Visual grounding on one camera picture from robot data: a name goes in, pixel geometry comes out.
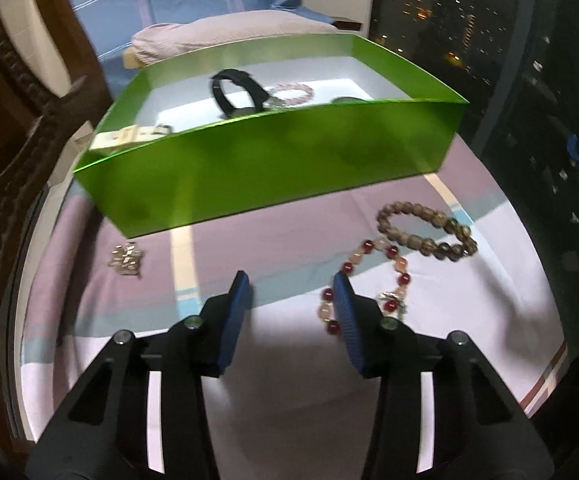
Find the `white wrist watch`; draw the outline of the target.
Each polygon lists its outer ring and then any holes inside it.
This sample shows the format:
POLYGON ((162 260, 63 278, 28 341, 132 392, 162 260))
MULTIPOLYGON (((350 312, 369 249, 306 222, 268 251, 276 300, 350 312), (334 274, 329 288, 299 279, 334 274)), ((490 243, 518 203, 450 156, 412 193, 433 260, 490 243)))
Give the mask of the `white wrist watch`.
POLYGON ((109 152, 152 142, 174 132, 170 126, 130 125, 115 131, 99 132, 90 144, 90 151, 109 152))

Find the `black wrist watch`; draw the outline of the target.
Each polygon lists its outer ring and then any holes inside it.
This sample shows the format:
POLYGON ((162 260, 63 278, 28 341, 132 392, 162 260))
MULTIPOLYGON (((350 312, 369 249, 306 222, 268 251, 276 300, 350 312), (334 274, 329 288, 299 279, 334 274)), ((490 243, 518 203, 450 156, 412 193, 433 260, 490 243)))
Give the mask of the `black wrist watch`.
POLYGON ((263 113, 271 98, 250 73, 237 68, 226 68, 212 75, 210 93, 226 119, 263 113))

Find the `pink plaid table cloth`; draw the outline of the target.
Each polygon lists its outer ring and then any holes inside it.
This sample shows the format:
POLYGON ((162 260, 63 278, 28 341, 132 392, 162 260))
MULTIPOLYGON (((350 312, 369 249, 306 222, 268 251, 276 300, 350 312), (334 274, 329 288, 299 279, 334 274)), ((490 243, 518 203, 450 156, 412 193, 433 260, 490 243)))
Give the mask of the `pink plaid table cloth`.
POLYGON ((408 252, 407 324, 443 337, 463 330, 527 413, 566 370, 561 321, 521 219, 489 171, 455 139, 436 174, 323 195, 138 239, 136 276, 110 265, 122 234, 79 185, 55 188, 54 223, 32 281, 20 354, 30 434, 119 330, 158 334, 250 277, 226 374, 204 383, 212 443, 226 479, 355 479, 375 413, 377 382, 350 365, 318 311, 320 295, 363 240, 378 208, 408 200, 467 224, 477 254, 452 263, 408 252))

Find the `green cardboard box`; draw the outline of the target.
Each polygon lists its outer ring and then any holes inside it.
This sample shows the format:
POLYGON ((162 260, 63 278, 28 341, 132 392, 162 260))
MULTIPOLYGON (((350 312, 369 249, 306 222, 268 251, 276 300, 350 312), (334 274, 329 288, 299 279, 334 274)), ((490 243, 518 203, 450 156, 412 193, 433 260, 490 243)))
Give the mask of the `green cardboard box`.
POLYGON ((85 152, 75 177, 126 237, 326 193, 428 174, 467 103, 396 53, 347 34, 225 44, 143 68, 98 131, 167 125, 170 136, 85 152), (226 119, 210 78, 226 68, 262 87, 299 82, 312 100, 226 119))

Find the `pink textured cushion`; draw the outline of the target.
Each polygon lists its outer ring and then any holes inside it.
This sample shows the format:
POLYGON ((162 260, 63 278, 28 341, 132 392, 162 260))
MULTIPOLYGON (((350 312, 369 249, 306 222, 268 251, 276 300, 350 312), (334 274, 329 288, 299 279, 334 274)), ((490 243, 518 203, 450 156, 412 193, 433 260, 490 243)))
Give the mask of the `pink textured cushion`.
POLYGON ((329 34, 337 28, 280 10, 257 10, 201 18, 188 24, 160 23, 136 32, 122 52, 122 64, 138 70, 177 55, 252 39, 329 34))

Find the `carved dark wooden chair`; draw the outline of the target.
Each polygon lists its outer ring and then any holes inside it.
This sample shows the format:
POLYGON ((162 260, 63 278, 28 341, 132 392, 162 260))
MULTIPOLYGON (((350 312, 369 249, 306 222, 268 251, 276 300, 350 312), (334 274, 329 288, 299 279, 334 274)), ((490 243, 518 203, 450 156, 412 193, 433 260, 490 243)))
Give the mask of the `carved dark wooden chair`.
POLYGON ((50 90, 20 55, 0 15, 0 462, 24 463, 32 444, 24 435, 15 389, 12 297, 24 240, 69 138, 85 123, 97 125, 112 104, 90 41, 69 0, 34 0, 70 88, 50 90))

